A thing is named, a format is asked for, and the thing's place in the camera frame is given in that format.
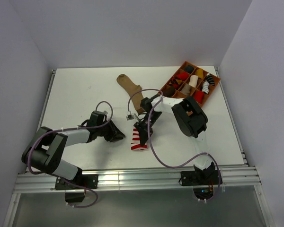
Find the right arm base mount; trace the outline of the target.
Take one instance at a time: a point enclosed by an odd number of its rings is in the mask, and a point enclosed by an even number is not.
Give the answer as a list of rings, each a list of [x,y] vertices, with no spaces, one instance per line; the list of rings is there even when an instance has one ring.
[[[194,196],[203,202],[210,200],[214,195],[214,186],[218,188],[223,183],[220,170],[216,169],[212,162],[208,168],[201,170],[194,166],[192,171],[181,171],[178,183],[181,186],[200,186],[201,188],[194,188]]]

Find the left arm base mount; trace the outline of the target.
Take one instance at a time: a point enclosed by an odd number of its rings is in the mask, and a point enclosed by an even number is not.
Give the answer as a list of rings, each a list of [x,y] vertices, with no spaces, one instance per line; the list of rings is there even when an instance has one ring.
[[[98,201],[98,194],[94,191],[97,187],[98,174],[88,174],[75,177],[73,180],[57,177],[54,189],[64,191],[64,199],[67,205],[74,208],[87,208],[93,206]],[[88,205],[81,205],[86,198],[87,192],[93,193],[95,199]]]

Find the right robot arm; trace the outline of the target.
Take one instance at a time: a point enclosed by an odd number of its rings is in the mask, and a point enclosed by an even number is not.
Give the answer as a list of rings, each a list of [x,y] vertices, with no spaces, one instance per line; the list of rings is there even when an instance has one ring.
[[[190,162],[193,163],[196,181],[200,184],[208,183],[215,172],[216,162],[208,153],[206,143],[205,132],[208,118],[194,98],[188,96],[181,99],[155,95],[151,98],[144,98],[141,106],[146,111],[146,115],[134,124],[140,137],[140,144],[145,145],[149,142],[153,155],[164,167],[176,169],[184,167]],[[163,163],[152,146],[152,126],[162,113],[169,113],[175,117],[179,129],[195,147],[196,154],[179,166],[169,166]]]

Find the red white striped sock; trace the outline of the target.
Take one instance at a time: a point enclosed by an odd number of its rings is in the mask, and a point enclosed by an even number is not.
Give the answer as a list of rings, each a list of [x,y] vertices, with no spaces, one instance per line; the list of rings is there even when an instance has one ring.
[[[147,148],[148,148],[147,143],[144,145],[140,144],[140,136],[138,130],[136,128],[133,128],[131,151],[143,151],[146,150]]]

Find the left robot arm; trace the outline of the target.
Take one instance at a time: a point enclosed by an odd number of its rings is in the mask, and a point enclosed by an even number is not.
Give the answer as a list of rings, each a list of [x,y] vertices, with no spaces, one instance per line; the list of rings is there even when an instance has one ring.
[[[93,111],[77,128],[70,130],[52,130],[41,127],[22,154],[21,160],[27,166],[33,167],[49,175],[66,179],[66,184],[77,189],[86,181],[82,169],[62,159],[65,147],[90,143],[103,137],[107,142],[117,142],[125,135],[117,128],[107,114]]]

